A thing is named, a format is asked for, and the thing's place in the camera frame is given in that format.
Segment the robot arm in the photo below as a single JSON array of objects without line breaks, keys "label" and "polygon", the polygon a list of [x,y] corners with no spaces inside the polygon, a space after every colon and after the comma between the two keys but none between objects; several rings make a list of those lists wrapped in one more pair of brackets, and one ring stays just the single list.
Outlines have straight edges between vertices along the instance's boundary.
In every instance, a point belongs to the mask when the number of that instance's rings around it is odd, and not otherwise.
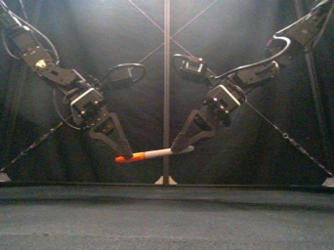
[{"label": "robot arm", "polygon": [[[130,158],[133,154],[117,115],[108,111],[97,88],[84,80],[74,70],[57,65],[37,41],[28,23],[10,12],[1,0],[0,27],[6,32],[30,70],[64,94],[70,104],[73,121],[77,126],[88,130],[89,136],[94,140],[102,141],[116,155]],[[126,70],[121,68],[121,76],[116,81],[129,80],[132,78],[129,68],[136,66],[142,67],[138,64],[126,64]]]},{"label": "robot arm", "polygon": [[332,0],[319,1],[304,17],[273,34],[265,46],[271,57],[240,66],[219,76],[207,68],[203,59],[173,56],[175,67],[176,62],[181,61],[176,70],[183,78],[203,83],[209,88],[203,98],[201,109],[192,110],[181,132],[173,140],[171,146],[173,152],[179,152],[196,141],[213,137],[220,124],[229,125],[229,114],[245,101],[251,89],[275,77],[280,69],[319,38],[332,8]]}]

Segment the black curtain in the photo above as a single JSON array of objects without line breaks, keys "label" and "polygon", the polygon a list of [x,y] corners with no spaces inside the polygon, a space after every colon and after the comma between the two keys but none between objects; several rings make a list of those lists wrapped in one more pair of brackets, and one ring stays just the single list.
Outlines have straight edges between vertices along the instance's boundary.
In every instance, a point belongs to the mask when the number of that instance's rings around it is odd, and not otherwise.
[{"label": "black curtain", "polygon": [[[5,1],[22,15],[18,1]],[[164,1],[60,0],[24,1],[28,21],[46,35],[60,54],[60,65],[86,79],[101,78],[120,63],[142,63],[146,74],[128,89],[104,91],[133,151],[163,147],[164,102]],[[311,1],[304,2],[304,12]],[[171,1],[171,54],[201,57],[220,74],[264,58],[264,46],[275,31],[296,20],[293,1]],[[1,53],[1,167],[60,122],[54,99],[64,115],[61,95],[30,73],[25,65]],[[332,21],[313,51],[315,70],[332,142]],[[176,137],[192,109],[200,108],[203,85],[183,80],[171,70],[169,138]],[[248,94],[249,104],[324,161],[313,99],[299,57],[279,77]],[[16,181],[108,182],[152,184],[163,175],[160,158],[117,164],[113,152],[86,133],[61,128],[8,169]],[[195,151],[173,155],[169,175],[179,184],[319,185],[324,172],[283,140],[281,135],[244,104],[232,124],[216,137],[195,145]]]}]

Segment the black floor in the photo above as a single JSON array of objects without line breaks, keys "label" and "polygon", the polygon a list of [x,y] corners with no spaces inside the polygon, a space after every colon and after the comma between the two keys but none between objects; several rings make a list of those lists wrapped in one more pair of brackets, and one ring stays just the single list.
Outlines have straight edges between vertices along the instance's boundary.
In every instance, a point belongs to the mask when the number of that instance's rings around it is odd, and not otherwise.
[{"label": "black floor", "polygon": [[332,191],[1,187],[0,249],[332,249]]}]

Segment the metal pole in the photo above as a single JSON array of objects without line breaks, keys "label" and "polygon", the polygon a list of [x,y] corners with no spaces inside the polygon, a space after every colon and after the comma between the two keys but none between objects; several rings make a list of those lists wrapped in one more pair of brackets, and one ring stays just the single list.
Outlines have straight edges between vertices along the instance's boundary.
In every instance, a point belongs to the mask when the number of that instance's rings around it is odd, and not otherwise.
[{"label": "metal pole", "polygon": [[[304,15],[300,0],[293,0],[293,4],[295,4],[295,9],[296,9],[296,16],[299,19]],[[323,111],[323,106],[320,102],[322,98],[320,98],[319,84],[317,84],[316,73],[315,73],[315,68],[313,68],[313,58],[312,58],[311,50],[307,50],[307,53],[305,53],[305,67],[307,67],[309,88],[311,88],[311,93],[312,93],[313,107],[315,107],[315,112],[316,112],[316,121],[317,121],[317,128],[319,128],[319,134],[320,134],[322,150],[324,154],[324,163],[332,169],[334,156],[332,156],[332,150],[331,150],[330,140],[328,140],[328,130],[327,130],[326,122],[324,122],[324,111]]]},{"label": "metal pole", "polygon": [[[164,0],[164,104],[163,148],[169,147],[169,61],[171,61],[171,2]],[[169,157],[163,157],[163,185],[169,184]]]}]

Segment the black cable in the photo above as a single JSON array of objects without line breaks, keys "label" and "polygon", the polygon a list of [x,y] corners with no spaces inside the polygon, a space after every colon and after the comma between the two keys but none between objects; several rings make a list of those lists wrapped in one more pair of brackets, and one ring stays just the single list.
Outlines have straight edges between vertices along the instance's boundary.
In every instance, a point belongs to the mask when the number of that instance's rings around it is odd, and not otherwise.
[{"label": "black cable", "polygon": [[8,44],[6,44],[6,40],[5,40],[5,30],[4,29],[1,29],[1,42],[2,42],[5,52],[9,55],[9,57],[18,60],[20,58],[17,56],[14,56],[14,54],[10,52],[10,50],[8,48]]},{"label": "black cable", "polygon": [[330,20],[330,16],[331,16],[332,11],[334,11],[334,1],[332,1],[332,3],[331,3],[330,9],[328,9],[328,14],[327,14],[326,20],[324,20],[324,22],[323,22],[323,25],[322,25],[322,27],[320,27],[320,29],[319,29],[319,32],[317,32],[316,36],[313,37],[313,39],[312,39],[312,41],[311,41],[311,48],[312,48],[312,49],[315,48],[315,46],[316,46],[316,44],[317,44],[317,41],[319,41],[319,39],[320,39],[320,37],[322,37],[322,35],[323,35],[323,32],[324,32],[324,29],[326,29],[326,27],[327,27],[327,24],[328,24],[328,20]]},{"label": "black cable", "polygon": [[215,76],[215,79],[224,78],[225,76],[228,76],[229,74],[235,73],[236,71],[239,71],[241,69],[248,69],[251,67],[260,66],[260,65],[263,65],[265,63],[271,63],[272,61],[275,61],[285,53],[285,51],[288,50],[288,47],[291,45],[291,40],[284,36],[276,36],[276,35],[273,35],[273,39],[280,39],[280,40],[285,41],[285,47],[283,48],[283,50],[276,55],[273,55],[271,58],[268,58],[268,59],[265,59],[263,61],[259,61],[259,62],[256,62],[253,64],[248,64],[248,65],[236,67],[235,69],[227,71],[221,75]]},{"label": "black cable", "polygon": [[141,64],[138,64],[138,63],[124,63],[124,64],[118,64],[118,65],[110,67],[108,69],[105,75],[102,76],[102,78],[98,80],[98,82],[96,84],[102,83],[106,80],[106,78],[109,77],[109,75],[112,74],[112,72],[114,72],[117,69],[124,68],[124,67],[126,67],[126,68],[140,68],[141,69],[140,77],[133,80],[134,83],[138,82],[142,79],[144,75],[145,75],[144,66]]},{"label": "black cable", "polygon": [[30,30],[33,30],[38,35],[40,37],[45,40],[48,46],[50,47],[50,51],[54,55],[54,58],[56,58],[56,61],[54,63],[58,64],[58,54],[57,54],[57,50],[56,50],[56,47],[54,45],[52,44],[52,42],[49,41],[49,39],[46,38],[46,36],[24,20],[21,19],[13,12],[10,12],[10,14],[29,27]]},{"label": "black cable", "polygon": [[58,106],[56,104],[56,89],[53,89],[53,95],[52,95],[52,103],[53,103],[53,107],[57,113],[57,116],[60,117],[61,121],[72,128],[76,130],[81,130],[80,127],[76,127],[74,125],[72,125],[68,120],[73,115],[69,115],[66,118],[64,118],[64,115],[61,114],[60,110],[58,110]]},{"label": "black cable", "polygon": [[172,67],[173,67],[175,71],[179,72],[179,68],[176,67],[176,60],[175,60],[175,59],[188,60],[189,57],[188,57],[188,56],[184,56],[184,55],[181,55],[181,54],[175,54],[175,55],[172,56],[172,59],[173,59],[173,60],[172,60]]},{"label": "black cable", "polygon": [[21,10],[22,10],[25,20],[28,21],[26,8],[25,8],[25,5],[24,5],[24,1],[18,0],[18,2],[20,2],[20,6],[21,6]]}]

